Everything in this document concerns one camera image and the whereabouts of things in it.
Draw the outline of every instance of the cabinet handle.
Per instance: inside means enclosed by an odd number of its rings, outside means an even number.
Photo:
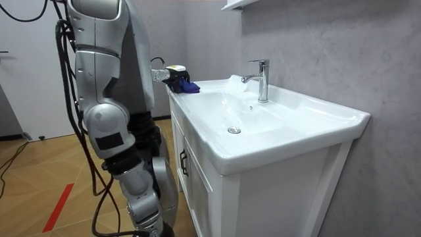
[[[184,165],[184,160],[187,158],[187,154],[186,154],[186,151],[185,150],[183,150],[181,153],[180,153],[180,163],[181,163],[181,166],[182,166],[182,170],[183,170],[183,174],[184,175],[186,175],[187,177],[189,176],[189,173],[187,172],[187,168],[186,168],[186,166]]]

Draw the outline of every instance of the gray wall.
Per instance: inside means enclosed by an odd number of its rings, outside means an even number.
[[[186,55],[186,23],[184,18],[184,2],[141,0],[137,7],[146,25],[151,56],[162,57],[166,65],[185,65]],[[159,60],[152,63],[155,69],[161,68]],[[170,115],[170,102],[165,84],[154,83],[155,108],[154,117]]]
[[[0,85],[0,137],[23,133],[11,104]]]
[[[243,13],[185,4],[193,79],[270,59],[271,84],[372,114],[320,236],[421,236],[421,0],[261,0]]]

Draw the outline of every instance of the ceramic basin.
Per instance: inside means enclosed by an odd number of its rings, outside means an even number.
[[[352,141],[361,136],[370,114],[269,87],[269,102],[259,103],[259,83],[226,80],[197,82],[201,92],[174,94],[220,174],[231,174]],[[231,127],[241,130],[228,132]]]

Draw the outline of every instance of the faucet handle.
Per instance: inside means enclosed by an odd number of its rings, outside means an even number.
[[[269,59],[257,59],[257,60],[250,60],[249,63],[259,62],[260,66],[269,66]]]

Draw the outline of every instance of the chrome faucet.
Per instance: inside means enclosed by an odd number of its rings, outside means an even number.
[[[241,81],[243,83],[248,83],[250,80],[259,81],[259,103],[266,103],[268,99],[268,89],[269,89],[269,60],[252,60],[249,62],[259,62],[259,73],[256,75],[243,76]]]

